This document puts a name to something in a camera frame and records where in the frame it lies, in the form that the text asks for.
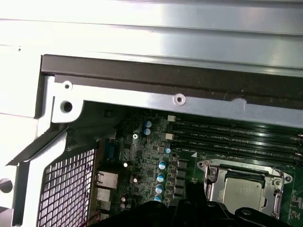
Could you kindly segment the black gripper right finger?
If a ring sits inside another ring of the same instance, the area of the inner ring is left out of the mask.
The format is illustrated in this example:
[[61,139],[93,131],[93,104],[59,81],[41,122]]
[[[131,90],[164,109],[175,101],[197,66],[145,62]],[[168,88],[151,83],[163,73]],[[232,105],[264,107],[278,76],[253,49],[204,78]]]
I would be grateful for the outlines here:
[[287,223],[248,207],[230,213],[222,203],[206,198],[204,184],[196,183],[197,227],[288,227]]

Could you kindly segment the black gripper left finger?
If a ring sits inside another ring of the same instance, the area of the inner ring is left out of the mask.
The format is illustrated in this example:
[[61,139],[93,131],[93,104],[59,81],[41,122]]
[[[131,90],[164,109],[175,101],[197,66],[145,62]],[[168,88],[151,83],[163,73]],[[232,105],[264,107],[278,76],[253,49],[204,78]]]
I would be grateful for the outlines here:
[[186,184],[186,197],[176,205],[165,206],[158,201],[149,201],[136,208],[136,215],[143,227],[195,227],[196,183]]

